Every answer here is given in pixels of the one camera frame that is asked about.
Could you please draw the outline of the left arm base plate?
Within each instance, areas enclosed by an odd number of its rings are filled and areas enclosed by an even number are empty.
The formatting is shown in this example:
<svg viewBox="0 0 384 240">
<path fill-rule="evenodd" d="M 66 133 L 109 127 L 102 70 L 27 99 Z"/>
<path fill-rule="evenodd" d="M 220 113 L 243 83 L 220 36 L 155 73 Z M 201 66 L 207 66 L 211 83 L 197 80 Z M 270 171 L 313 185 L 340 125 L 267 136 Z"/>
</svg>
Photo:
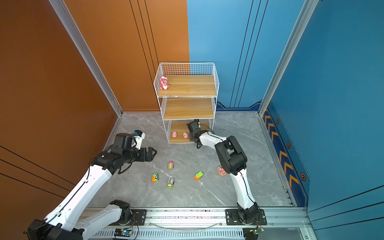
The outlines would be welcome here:
<svg viewBox="0 0 384 240">
<path fill-rule="evenodd" d="M 121 226 L 144 226 L 146 221 L 147 210 L 130 209 L 122 212 L 122 216 L 118 221 Z"/>
</svg>

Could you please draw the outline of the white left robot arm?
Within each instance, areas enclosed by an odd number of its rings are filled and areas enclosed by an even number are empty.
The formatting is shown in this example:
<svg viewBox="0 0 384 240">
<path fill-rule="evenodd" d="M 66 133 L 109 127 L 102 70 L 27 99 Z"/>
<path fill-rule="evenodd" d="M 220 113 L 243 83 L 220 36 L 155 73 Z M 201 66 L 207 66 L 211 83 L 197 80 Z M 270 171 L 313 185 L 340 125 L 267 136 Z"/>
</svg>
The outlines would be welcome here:
<svg viewBox="0 0 384 240">
<path fill-rule="evenodd" d="M 143 148 L 144 139 L 140 130 L 117 134 L 112 145 L 91 159 L 87 172 L 65 199 L 43 220 L 34 220 L 25 235 L 30 240 L 88 240 L 112 223 L 132 224 L 130 204 L 121 200 L 83 221 L 79 218 L 104 183 L 115 173 L 124 173 L 124 164 L 153 160 L 157 151 Z"/>
</svg>

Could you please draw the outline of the white wire wooden shelf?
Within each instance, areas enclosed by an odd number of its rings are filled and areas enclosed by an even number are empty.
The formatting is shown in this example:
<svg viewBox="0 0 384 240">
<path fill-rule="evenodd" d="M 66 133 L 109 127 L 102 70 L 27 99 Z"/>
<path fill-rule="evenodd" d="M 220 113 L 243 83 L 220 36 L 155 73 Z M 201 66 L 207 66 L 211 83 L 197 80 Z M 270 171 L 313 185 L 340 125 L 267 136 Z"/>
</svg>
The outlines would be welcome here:
<svg viewBox="0 0 384 240">
<path fill-rule="evenodd" d="M 162 76 L 170 88 L 160 89 Z M 168 143 L 187 144 L 183 132 L 187 124 L 198 119 L 203 130 L 212 130 L 217 110 L 219 77 L 214 63 L 160 63 L 154 89 L 160 107 Z M 177 137 L 172 138 L 173 131 Z"/>
</svg>

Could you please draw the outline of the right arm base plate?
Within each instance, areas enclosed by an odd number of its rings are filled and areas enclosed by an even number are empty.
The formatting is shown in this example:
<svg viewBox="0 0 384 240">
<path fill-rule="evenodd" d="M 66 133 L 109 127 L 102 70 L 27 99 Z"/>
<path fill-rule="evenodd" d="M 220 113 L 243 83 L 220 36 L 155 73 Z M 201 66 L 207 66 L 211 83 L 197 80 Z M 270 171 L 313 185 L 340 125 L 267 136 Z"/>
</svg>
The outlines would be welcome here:
<svg viewBox="0 0 384 240">
<path fill-rule="evenodd" d="M 263 209 L 257 209 L 254 213 L 241 213 L 238 209 L 226 209 L 226 223 L 228 226 L 236 225 L 261 225 L 266 226 L 267 217 Z"/>
</svg>

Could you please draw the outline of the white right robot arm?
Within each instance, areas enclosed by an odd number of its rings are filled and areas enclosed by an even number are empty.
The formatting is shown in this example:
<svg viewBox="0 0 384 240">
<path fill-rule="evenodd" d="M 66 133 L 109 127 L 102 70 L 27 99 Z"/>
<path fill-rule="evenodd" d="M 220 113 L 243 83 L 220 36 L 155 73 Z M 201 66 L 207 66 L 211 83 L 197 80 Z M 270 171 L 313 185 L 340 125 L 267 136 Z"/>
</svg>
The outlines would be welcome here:
<svg viewBox="0 0 384 240">
<path fill-rule="evenodd" d="M 240 221 L 245 225 L 259 224 L 262 210 L 254 199 L 247 178 L 248 158 L 234 136 L 220 137 L 212 131 L 202 130 L 195 120 L 187 124 L 190 141 L 197 148 L 206 146 L 214 149 L 218 155 L 220 166 L 231 177 L 237 194 L 237 206 Z"/>
</svg>

